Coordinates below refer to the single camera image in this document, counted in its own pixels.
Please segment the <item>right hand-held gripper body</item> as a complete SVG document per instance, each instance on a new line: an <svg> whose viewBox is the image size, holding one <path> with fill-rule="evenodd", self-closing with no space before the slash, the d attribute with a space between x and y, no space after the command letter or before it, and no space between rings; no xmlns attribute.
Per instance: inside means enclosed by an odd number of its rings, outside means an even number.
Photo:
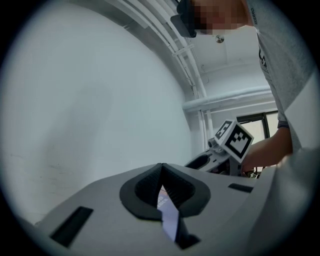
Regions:
<svg viewBox="0 0 320 256"><path fill-rule="evenodd" d="M240 176L242 162L253 140L254 137L236 120L225 120L207 142L213 157L213 168L222 169L225 166L228 167L225 173Z"/></svg>

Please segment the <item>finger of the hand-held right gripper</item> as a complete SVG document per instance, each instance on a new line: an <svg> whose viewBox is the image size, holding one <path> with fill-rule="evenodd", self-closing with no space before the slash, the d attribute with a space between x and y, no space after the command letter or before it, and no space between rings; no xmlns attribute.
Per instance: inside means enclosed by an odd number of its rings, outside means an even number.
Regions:
<svg viewBox="0 0 320 256"><path fill-rule="evenodd" d="M189 161L184 166L190 169L198 170L201 172L210 172L213 170L213 163L211 161L212 154L204 152L197 157Z"/></svg>

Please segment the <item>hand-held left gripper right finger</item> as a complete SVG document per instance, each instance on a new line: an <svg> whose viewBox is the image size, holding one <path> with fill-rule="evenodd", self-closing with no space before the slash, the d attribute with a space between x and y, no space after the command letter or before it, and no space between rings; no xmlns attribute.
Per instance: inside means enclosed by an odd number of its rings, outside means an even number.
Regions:
<svg viewBox="0 0 320 256"><path fill-rule="evenodd" d="M177 238L164 244L163 256L253 255L253 223L240 210L255 181L164 163L161 182L178 210Z"/></svg>

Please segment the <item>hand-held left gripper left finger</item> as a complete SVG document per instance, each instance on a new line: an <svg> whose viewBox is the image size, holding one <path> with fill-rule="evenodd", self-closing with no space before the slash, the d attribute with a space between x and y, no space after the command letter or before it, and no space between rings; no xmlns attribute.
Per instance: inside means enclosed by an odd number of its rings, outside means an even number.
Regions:
<svg viewBox="0 0 320 256"><path fill-rule="evenodd" d="M52 209L38 229L50 237L78 208L92 209L69 248L56 243L59 254L72 256L182 256L181 250L165 233L159 221L132 215L120 200L122 185L149 169L132 169L90 183Z"/></svg>

